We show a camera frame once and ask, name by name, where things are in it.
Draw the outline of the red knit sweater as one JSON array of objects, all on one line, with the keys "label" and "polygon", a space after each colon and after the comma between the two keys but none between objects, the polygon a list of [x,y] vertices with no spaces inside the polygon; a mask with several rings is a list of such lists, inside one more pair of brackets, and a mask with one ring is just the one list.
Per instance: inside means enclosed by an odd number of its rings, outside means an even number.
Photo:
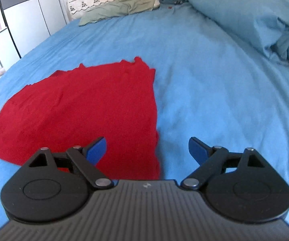
[{"label": "red knit sweater", "polygon": [[133,61],[56,71],[27,85],[0,111],[0,159],[23,165],[39,148],[63,152],[99,137],[97,168],[112,179],[157,180],[155,70]]}]

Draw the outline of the blue bed sheet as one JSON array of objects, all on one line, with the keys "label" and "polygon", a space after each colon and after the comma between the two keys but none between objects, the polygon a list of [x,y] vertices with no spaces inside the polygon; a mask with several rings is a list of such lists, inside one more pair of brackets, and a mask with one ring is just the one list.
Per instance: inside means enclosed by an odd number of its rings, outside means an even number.
[{"label": "blue bed sheet", "polygon": [[233,152],[254,147],[289,184],[289,64],[266,58],[188,3],[83,27],[71,22],[2,76],[0,110],[56,70],[135,57],[156,70],[164,178],[196,169],[187,148],[194,136]]}]

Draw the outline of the white grey wardrobe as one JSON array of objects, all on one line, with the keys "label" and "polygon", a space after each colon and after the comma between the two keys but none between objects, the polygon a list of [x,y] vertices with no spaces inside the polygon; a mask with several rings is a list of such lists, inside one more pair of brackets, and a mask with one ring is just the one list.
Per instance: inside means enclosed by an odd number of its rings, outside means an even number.
[{"label": "white grey wardrobe", "polygon": [[66,25],[60,0],[0,0],[0,7],[19,57]]}]

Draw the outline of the teal folded duvet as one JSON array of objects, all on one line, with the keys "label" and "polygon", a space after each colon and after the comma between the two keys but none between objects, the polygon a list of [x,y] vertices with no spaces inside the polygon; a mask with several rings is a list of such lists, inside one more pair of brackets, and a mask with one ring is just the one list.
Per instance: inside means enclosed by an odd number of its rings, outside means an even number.
[{"label": "teal folded duvet", "polygon": [[289,61],[289,0],[189,0],[268,58]]}]

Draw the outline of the sage green pillow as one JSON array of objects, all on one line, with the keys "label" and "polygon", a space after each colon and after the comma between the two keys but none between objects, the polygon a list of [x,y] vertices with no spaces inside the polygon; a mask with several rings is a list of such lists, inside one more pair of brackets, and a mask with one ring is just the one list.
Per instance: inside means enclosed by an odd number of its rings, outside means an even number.
[{"label": "sage green pillow", "polygon": [[152,11],[160,5],[159,0],[114,0],[88,10],[80,19],[79,26],[102,20]]}]

